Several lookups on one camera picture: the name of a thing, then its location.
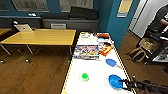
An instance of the green object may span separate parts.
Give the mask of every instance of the green object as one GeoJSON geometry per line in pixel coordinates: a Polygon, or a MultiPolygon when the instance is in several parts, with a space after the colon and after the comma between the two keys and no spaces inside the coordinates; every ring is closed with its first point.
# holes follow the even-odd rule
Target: green object
{"type": "Polygon", "coordinates": [[[88,74],[87,74],[87,73],[83,73],[83,74],[82,74],[82,79],[83,79],[83,82],[88,81],[88,80],[89,80],[88,74]]]}

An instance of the door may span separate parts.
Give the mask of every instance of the door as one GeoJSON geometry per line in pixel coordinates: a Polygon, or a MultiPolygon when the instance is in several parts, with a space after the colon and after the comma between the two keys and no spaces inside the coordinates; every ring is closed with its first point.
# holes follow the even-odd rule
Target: door
{"type": "Polygon", "coordinates": [[[152,22],[157,10],[168,4],[167,0],[141,0],[129,29],[137,36],[142,37],[147,26],[152,22]]]}

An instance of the blue wall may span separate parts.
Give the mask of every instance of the blue wall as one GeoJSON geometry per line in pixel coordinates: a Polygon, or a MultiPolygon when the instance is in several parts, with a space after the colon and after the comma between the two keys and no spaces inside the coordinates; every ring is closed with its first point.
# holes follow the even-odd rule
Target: blue wall
{"type": "Polygon", "coordinates": [[[99,5],[99,30],[106,32],[113,0],[101,0],[99,5]]]}
{"type": "Polygon", "coordinates": [[[100,17],[100,21],[101,21],[100,30],[102,30],[102,32],[110,33],[110,36],[112,40],[115,41],[115,46],[118,49],[125,35],[125,32],[127,31],[129,23],[133,17],[133,14],[137,8],[139,0],[133,0],[130,11],[126,18],[117,18],[117,13],[118,13],[121,0],[105,0],[105,1],[106,2],[102,3],[103,5],[101,5],[103,6],[103,8],[101,8],[101,10],[99,11],[110,10],[110,16],[108,17],[109,11],[106,11],[105,14],[100,14],[100,16],[101,15],[103,16],[103,17],[100,17]]]}
{"type": "MultiPolygon", "coordinates": [[[[61,13],[59,7],[59,0],[46,0],[48,5],[49,13],[61,13]]],[[[99,1],[94,0],[93,9],[98,10],[99,1]]],[[[12,0],[4,0],[9,11],[0,11],[0,16],[20,16],[20,17],[29,17],[28,13],[36,13],[37,17],[40,17],[41,14],[46,12],[24,12],[17,11],[12,3],[12,0]]]]}

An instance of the white tabletop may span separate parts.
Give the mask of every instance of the white tabletop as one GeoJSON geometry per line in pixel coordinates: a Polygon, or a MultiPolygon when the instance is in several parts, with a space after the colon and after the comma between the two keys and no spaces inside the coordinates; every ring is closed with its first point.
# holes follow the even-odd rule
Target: white tabletop
{"type": "MultiPolygon", "coordinates": [[[[98,42],[97,38],[91,35],[89,38],[80,36],[77,45],[93,44],[96,45],[98,42]]],[[[117,65],[123,67],[116,50],[112,49],[106,57],[100,55],[99,58],[99,60],[72,59],[63,92],[68,94],[133,94],[127,90],[114,89],[108,82],[108,77],[112,74],[118,75],[121,79],[127,79],[124,69],[111,67],[105,62],[106,59],[113,59],[117,65]],[[81,80],[83,73],[89,76],[87,82],[81,80]]]]}

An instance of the cardboard box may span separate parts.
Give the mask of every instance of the cardboard box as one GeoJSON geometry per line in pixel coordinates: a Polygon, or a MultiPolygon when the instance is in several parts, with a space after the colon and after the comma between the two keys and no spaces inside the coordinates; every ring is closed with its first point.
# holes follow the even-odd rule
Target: cardboard box
{"type": "Polygon", "coordinates": [[[155,40],[151,38],[143,38],[140,41],[139,45],[143,47],[145,50],[153,50],[159,45],[159,43],[157,43],[155,40]]]}

